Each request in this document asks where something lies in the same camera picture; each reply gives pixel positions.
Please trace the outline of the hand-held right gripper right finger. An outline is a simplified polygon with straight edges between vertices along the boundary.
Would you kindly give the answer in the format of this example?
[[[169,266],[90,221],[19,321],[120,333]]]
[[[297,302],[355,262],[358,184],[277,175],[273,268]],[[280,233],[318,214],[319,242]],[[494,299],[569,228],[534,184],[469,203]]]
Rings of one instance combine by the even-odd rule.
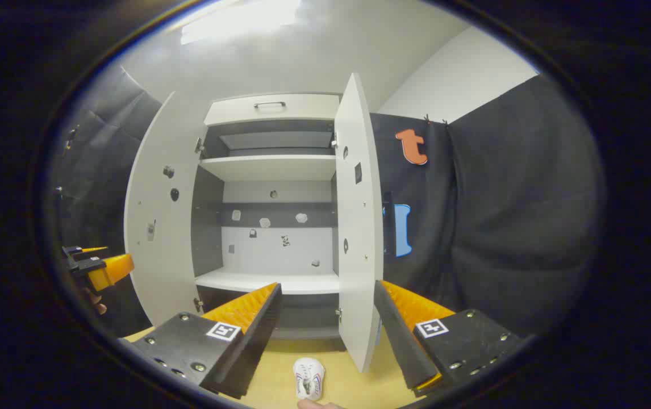
[[[454,312],[385,280],[375,282],[374,305],[417,398],[461,387],[525,346],[482,311]]]

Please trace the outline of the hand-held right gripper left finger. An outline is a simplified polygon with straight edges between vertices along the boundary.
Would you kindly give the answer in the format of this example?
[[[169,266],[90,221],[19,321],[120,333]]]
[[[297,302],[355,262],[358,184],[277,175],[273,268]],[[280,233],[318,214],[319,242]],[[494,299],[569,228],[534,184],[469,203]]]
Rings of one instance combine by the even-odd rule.
[[[282,309],[273,282],[213,310],[176,313],[140,339],[119,344],[157,378],[191,393],[246,395]]]

